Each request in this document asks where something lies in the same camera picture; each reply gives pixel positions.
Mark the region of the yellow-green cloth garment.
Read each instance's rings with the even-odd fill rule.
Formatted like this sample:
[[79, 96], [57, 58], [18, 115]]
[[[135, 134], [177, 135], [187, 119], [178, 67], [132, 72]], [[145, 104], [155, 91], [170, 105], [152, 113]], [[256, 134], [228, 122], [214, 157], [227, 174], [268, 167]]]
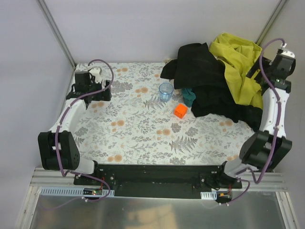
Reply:
[[263, 108], [262, 88], [255, 81], [260, 72], [246, 75], [259, 59], [262, 48], [253, 41], [222, 33], [210, 44], [209, 51], [225, 66], [224, 77], [236, 104]]

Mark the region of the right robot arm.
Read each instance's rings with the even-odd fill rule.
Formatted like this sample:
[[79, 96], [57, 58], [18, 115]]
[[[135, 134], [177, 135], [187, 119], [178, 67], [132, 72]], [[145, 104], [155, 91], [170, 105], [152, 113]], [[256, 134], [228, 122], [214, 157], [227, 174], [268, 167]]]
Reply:
[[286, 138], [285, 107], [291, 92], [287, 80], [295, 69], [295, 55], [291, 51], [278, 51], [267, 67], [267, 79], [262, 84], [263, 114], [260, 127], [244, 142], [239, 157], [221, 165], [219, 176], [236, 180], [241, 174], [260, 171], [259, 183], [264, 173], [274, 169], [292, 148]]

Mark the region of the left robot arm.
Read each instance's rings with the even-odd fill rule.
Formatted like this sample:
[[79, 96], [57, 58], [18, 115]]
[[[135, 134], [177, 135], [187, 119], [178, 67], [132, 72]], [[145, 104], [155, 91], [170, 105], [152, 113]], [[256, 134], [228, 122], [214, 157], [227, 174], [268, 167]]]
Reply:
[[111, 80], [102, 78], [101, 68], [75, 72], [63, 112], [49, 131], [38, 135], [41, 164], [45, 170], [94, 173], [95, 162], [80, 156], [73, 134], [91, 102], [111, 100], [110, 84]]

